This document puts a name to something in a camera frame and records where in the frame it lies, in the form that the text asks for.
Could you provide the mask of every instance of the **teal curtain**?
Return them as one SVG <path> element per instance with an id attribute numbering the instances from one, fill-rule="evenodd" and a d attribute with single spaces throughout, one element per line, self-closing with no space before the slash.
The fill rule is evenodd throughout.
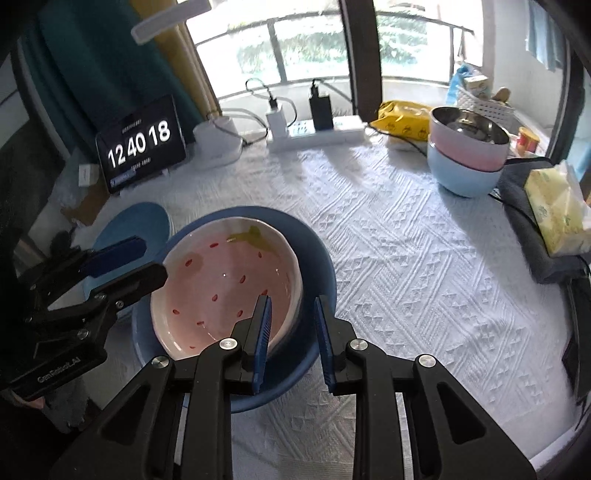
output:
<path id="1" fill-rule="evenodd" d="M 153 41 L 139 46 L 127 0 L 50 0 L 21 39 L 41 101 L 70 152 L 96 158 L 95 135 L 171 93 L 186 142 L 203 118 Z"/>

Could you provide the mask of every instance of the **black power adapter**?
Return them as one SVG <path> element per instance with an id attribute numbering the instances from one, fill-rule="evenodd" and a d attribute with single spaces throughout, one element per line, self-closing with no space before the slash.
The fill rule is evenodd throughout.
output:
<path id="1" fill-rule="evenodd" d="M 332 121 L 330 96 L 318 94 L 318 86 L 315 80 L 312 81 L 312 87 L 310 87 L 310 111 L 312 112 L 312 121 L 316 131 L 332 130 L 335 127 Z"/>

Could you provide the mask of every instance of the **blue plate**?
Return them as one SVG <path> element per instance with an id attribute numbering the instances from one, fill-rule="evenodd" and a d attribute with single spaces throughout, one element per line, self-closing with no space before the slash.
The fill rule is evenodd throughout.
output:
<path id="1" fill-rule="evenodd" d="M 88 298 L 93 288 L 99 287 L 108 281 L 120 277 L 134 268 L 141 267 L 154 260 L 156 255 L 164 248 L 170 237 L 170 219 L 168 213 L 157 203 L 136 203 L 120 212 L 113 218 L 105 229 L 99 234 L 94 250 L 101 250 L 130 236 L 138 236 L 146 242 L 146 252 L 143 257 L 116 268 L 97 278 L 86 277 L 82 288 L 84 298 Z M 120 316 L 130 312 L 131 307 L 121 310 Z"/>

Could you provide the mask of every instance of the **white device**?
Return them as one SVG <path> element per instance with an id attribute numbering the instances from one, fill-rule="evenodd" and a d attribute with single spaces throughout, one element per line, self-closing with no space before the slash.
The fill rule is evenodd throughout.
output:
<path id="1" fill-rule="evenodd" d="M 275 135 L 269 133 L 267 148 L 269 152 L 274 153 L 337 143 L 360 144 L 367 139 L 365 124 L 359 115 L 337 116 L 333 118 L 333 123 L 335 125 L 333 130 L 317 132 L 312 120 L 296 122 L 287 129 L 288 135 L 286 137 L 276 138 Z"/>
<path id="2" fill-rule="evenodd" d="M 267 112 L 267 123 L 274 138 L 287 137 L 287 121 L 281 105 L 269 108 Z"/>
<path id="3" fill-rule="evenodd" d="M 207 0 L 181 2 L 138 23 L 131 29 L 131 36 L 138 45 L 143 45 L 176 24 L 186 22 L 189 18 L 209 12 L 211 9 L 212 6 Z"/>
<path id="4" fill-rule="evenodd" d="M 193 128 L 193 135 L 195 144 L 190 157 L 199 169 L 228 165 L 240 158 L 242 139 L 230 117 L 202 122 Z"/>

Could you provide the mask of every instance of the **metal screw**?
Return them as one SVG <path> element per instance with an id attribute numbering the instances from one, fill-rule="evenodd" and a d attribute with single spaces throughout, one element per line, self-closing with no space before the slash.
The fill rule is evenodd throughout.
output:
<path id="1" fill-rule="evenodd" d="M 168 360 L 167 356 L 157 356 L 156 358 L 152 359 L 152 367 L 154 368 L 166 368 L 170 360 Z"/>
<path id="2" fill-rule="evenodd" d="M 233 350 L 238 346 L 238 342 L 233 338 L 224 338 L 220 341 L 220 348 L 223 350 Z"/>
<path id="3" fill-rule="evenodd" d="M 431 368 L 431 367 L 435 366 L 435 364 L 437 363 L 437 360 L 435 360 L 435 357 L 433 357 L 431 355 L 421 355 L 418 358 L 418 362 L 426 368 Z"/>
<path id="4" fill-rule="evenodd" d="M 362 340 L 361 338 L 356 338 L 355 340 L 351 340 L 349 342 L 350 347 L 353 350 L 365 350 L 368 347 L 368 343 L 365 340 Z"/>

